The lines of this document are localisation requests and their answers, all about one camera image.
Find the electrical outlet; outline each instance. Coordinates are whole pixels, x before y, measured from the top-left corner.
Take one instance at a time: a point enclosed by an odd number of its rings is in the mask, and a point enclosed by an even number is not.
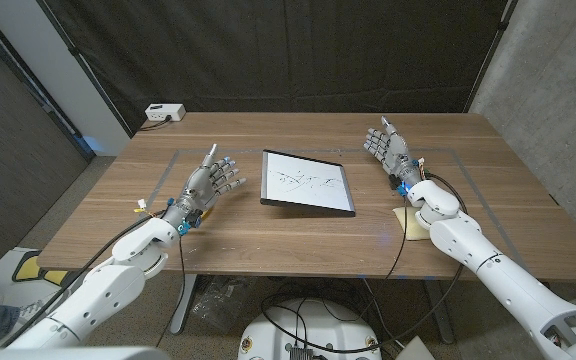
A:
[[[172,121],[181,121],[186,115],[186,108],[183,104],[150,104],[146,115],[150,121],[164,121],[168,115],[172,117]]]

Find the robot finger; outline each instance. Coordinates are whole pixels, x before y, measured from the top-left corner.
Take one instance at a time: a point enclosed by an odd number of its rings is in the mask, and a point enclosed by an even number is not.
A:
[[[390,138],[390,136],[382,133],[379,130],[375,130],[373,128],[368,129],[368,135],[371,135],[372,137],[375,137],[383,142],[387,142],[388,139]]]
[[[204,158],[204,161],[201,163],[201,167],[209,167],[211,166],[210,164],[212,164],[213,162],[215,162],[215,155],[217,154],[217,144],[212,144],[212,148],[210,149],[210,152],[208,153],[208,155],[206,155],[206,157]]]
[[[386,155],[386,149],[381,148],[381,147],[376,146],[376,145],[371,145],[369,142],[366,142],[364,144],[364,148],[366,150],[368,150],[368,152],[373,154],[377,158],[377,160],[381,161],[382,163],[384,162],[384,157]]]
[[[233,166],[235,166],[234,161],[229,161],[225,163],[224,166],[220,167],[219,169],[217,169],[217,171],[215,171],[212,175],[210,175],[210,182],[215,182],[215,180],[217,180],[221,175],[225,174],[226,171],[230,170],[230,168],[232,168]]]
[[[390,144],[390,139],[387,139],[386,141],[384,141],[384,140],[380,140],[378,137],[370,135],[370,134],[366,135],[366,141],[370,141],[371,144],[377,144],[384,149],[388,147],[388,144]]]
[[[228,181],[228,179],[237,175],[238,173],[239,173],[239,169],[233,169],[233,170],[230,170],[227,173],[221,175],[220,177],[217,178],[217,180],[215,180],[212,183],[213,189],[216,189],[216,188],[220,187],[221,185],[225,184],[226,181]]]
[[[215,171],[219,170],[220,167],[226,165],[230,161],[230,156],[226,156],[225,158],[217,161],[216,163],[212,164],[210,167],[210,175],[215,173]]]
[[[220,187],[219,189],[215,190],[215,195],[221,196],[221,195],[227,193],[228,191],[230,191],[236,187],[241,186],[245,182],[246,182],[246,178],[241,178],[241,179],[238,179],[237,181],[231,182],[230,184],[226,184],[226,185]]]
[[[388,119],[385,116],[381,117],[381,124],[386,129],[386,134],[388,134],[388,136],[397,132],[397,129],[395,129],[395,126],[393,124],[391,124],[390,121],[388,121]]]

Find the tablet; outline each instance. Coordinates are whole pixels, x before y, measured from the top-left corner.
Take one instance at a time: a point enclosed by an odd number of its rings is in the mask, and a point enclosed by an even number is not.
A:
[[[355,216],[343,166],[272,150],[263,151],[261,203]]]

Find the plastic bag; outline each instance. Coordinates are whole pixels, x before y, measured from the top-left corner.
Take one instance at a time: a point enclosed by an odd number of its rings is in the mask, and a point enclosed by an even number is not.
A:
[[[237,321],[256,281],[256,277],[215,276],[192,311],[225,334]]]

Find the blue connector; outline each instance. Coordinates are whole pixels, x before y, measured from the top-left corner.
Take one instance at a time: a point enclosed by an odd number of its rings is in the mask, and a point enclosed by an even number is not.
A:
[[[190,230],[190,224],[188,224],[185,220],[177,228],[177,231],[179,231],[179,236],[184,236],[188,234],[188,230]]]
[[[401,195],[401,196],[406,196],[406,194],[408,194],[408,191],[406,191],[406,189],[404,188],[403,185],[397,186],[397,192],[398,192],[399,195]]]

